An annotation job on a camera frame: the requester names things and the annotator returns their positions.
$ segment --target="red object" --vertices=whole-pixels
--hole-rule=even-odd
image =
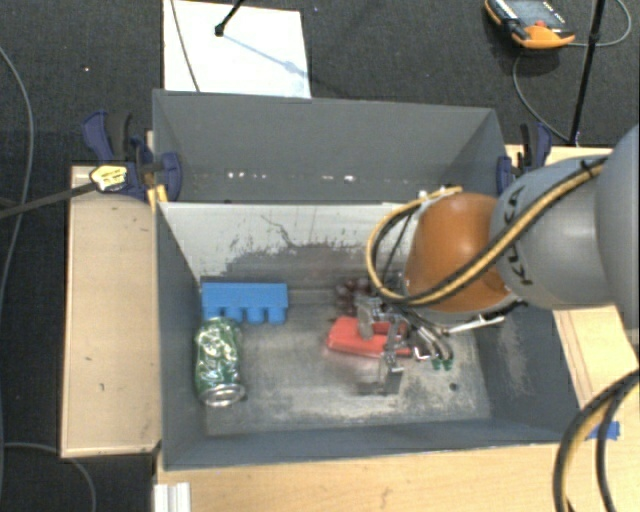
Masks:
[[[376,334],[369,340],[362,339],[358,331],[358,319],[350,316],[339,317],[331,327],[327,336],[327,347],[338,352],[346,352],[365,357],[380,357],[384,352],[384,344],[387,342],[389,322],[377,322],[374,324]],[[408,348],[397,350],[402,356],[410,356]]]

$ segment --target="black carpet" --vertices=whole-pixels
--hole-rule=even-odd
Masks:
[[[628,0],[633,30],[596,51],[585,100],[582,145],[612,145],[638,123],[640,4]],[[297,9],[316,97],[376,99],[494,108],[506,142],[533,118],[511,81],[519,53],[482,10],[482,1],[265,0],[248,5]],[[589,0],[554,3],[586,41]],[[218,20],[212,20],[212,27]],[[618,38],[625,17],[609,0],[602,41]],[[132,131],[151,126],[151,89],[162,85],[159,0],[61,0],[0,3],[0,45],[23,77],[36,119],[31,198],[68,186],[71,164],[93,159],[80,122],[99,108],[129,110]],[[568,134],[584,49],[526,56],[521,88],[547,122]],[[0,63],[0,197],[20,197],[26,162],[26,115],[19,89]],[[0,261],[12,221],[0,221]],[[66,206],[25,215],[0,331],[0,378],[7,441],[56,446],[65,298]],[[151,458],[85,461],[98,510],[150,506]],[[7,451],[0,510],[89,510],[82,477],[53,456]]]

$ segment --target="wooden table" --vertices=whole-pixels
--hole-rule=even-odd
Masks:
[[[517,148],[508,148],[513,154]],[[559,160],[607,150],[557,148]],[[88,169],[74,169],[74,185]],[[100,222],[100,230],[95,223]],[[153,451],[161,437],[148,206],[92,193],[71,205],[61,452],[64,457]],[[574,386],[586,403],[636,365],[614,308],[555,313]],[[638,394],[609,444],[620,511],[640,503]],[[552,510],[555,445],[165,473],[191,484],[194,511]],[[578,452],[569,494],[601,510],[594,442]]]

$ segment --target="green can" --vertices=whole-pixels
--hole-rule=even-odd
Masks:
[[[210,407],[228,407],[242,400],[238,371],[242,333],[230,318],[205,321],[195,338],[195,385],[198,398]]]

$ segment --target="yellow cable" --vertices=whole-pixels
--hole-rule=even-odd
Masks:
[[[627,396],[634,393],[634,390],[636,388],[638,388],[638,384],[636,384],[629,390],[629,393],[627,394]],[[564,509],[562,509],[561,512],[568,512],[567,477],[569,475],[571,462],[573,461],[576,453],[578,453],[578,449],[584,445],[584,440],[588,437],[589,433],[591,433],[591,431],[593,431],[593,429],[596,428],[596,426],[598,426],[602,422],[607,412],[607,409],[609,408],[609,405],[611,405],[611,402],[614,399],[615,399],[615,395],[609,398],[608,400],[604,400],[597,408],[595,408],[591,412],[589,418],[585,420],[585,422],[580,426],[580,428],[578,428],[573,438],[571,439],[571,443],[569,444],[569,448],[567,451],[567,456],[565,458],[564,466],[562,468],[561,493],[562,493],[562,496],[564,497],[563,499]]]
[[[438,301],[439,299],[446,297],[450,293],[466,285],[473,278],[475,278],[480,273],[480,271],[484,267],[486,267],[487,264],[494,257],[496,257],[501,251],[503,251],[509,245],[511,245],[516,240],[516,238],[522,233],[522,231],[529,225],[531,220],[534,219],[537,215],[539,215],[545,208],[547,208],[554,201],[561,198],[563,195],[571,192],[573,189],[579,187],[583,183],[598,176],[601,172],[602,172],[602,165],[598,165],[592,169],[585,170],[584,172],[576,175],[572,179],[562,183],[561,185],[553,188],[552,190],[550,190],[549,192],[541,196],[539,199],[536,200],[535,203],[533,203],[529,212],[526,215],[524,215],[522,218],[520,218],[517,222],[515,222],[513,226],[511,226],[511,228],[509,228],[509,230],[504,234],[504,236],[500,240],[498,240],[495,246],[490,251],[488,251],[487,254],[485,254],[480,260],[478,260],[474,265],[469,267],[469,269],[467,269],[464,273],[462,273],[456,279],[454,279],[450,283],[447,283],[445,286],[439,288],[435,292],[429,295],[426,295],[424,297],[421,297],[419,299],[408,301],[407,304],[410,306],[426,305],[426,304]],[[443,194],[443,192],[451,193],[451,191],[452,189],[444,189],[443,191],[438,191],[439,193],[434,193],[434,197],[439,197],[440,195]],[[380,232],[380,230],[384,226],[386,226],[393,218],[397,217],[398,215],[401,215],[408,209],[411,209],[416,205],[421,204],[422,202],[426,201],[429,198],[430,196],[427,196],[426,198],[421,198],[421,199],[412,201],[394,210],[378,223],[378,225],[374,228],[371,235],[369,236],[369,240],[367,241],[367,249],[366,249],[366,256],[365,256],[367,272],[369,274],[369,278],[374,283],[378,291],[387,298],[394,299],[394,300],[403,300],[403,299],[406,299],[407,296],[400,295],[398,293],[395,293],[389,290],[380,281],[380,278],[377,275],[376,269],[374,268],[373,261],[372,261],[371,248],[373,246],[373,241],[375,237],[378,235],[378,233]]]
[[[448,188],[443,188],[443,189],[440,189],[440,190],[436,190],[435,192],[427,194],[425,197],[420,197],[418,199],[414,199],[413,201],[410,201],[409,203],[407,203],[405,205],[402,205],[399,208],[396,208],[395,210],[389,212],[387,215],[385,215],[382,218],[382,220],[380,222],[378,222],[376,227],[373,228],[373,231],[371,232],[371,234],[369,235],[369,239],[367,240],[367,246],[366,246],[366,251],[365,251],[365,262],[366,262],[366,265],[367,265],[367,272],[369,274],[369,278],[371,279],[371,281],[373,282],[375,287],[378,288],[383,294],[385,294],[387,296],[390,296],[390,297],[393,297],[395,299],[404,298],[403,295],[399,295],[397,293],[394,293],[391,290],[389,290],[388,288],[384,287],[384,285],[380,281],[380,278],[378,277],[376,269],[375,269],[375,267],[373,265],[372,248],[373,248],[373,243],[375,241],[375,238],[378,236],[378,233],[382,230],[383,227],[385,227],[394,218],[402,215],[407,210],[411,210],[412,208],[416,208],[416,207],[420,206],[422,203],[424,203],[425,201],[433,201],[434,199],[438,199],[439,197],[442,197],[442,196],[445,196],[445,195],[450,195],[450,194],[456,194],[458,192],[462,192],[462,187],[448,187]]]

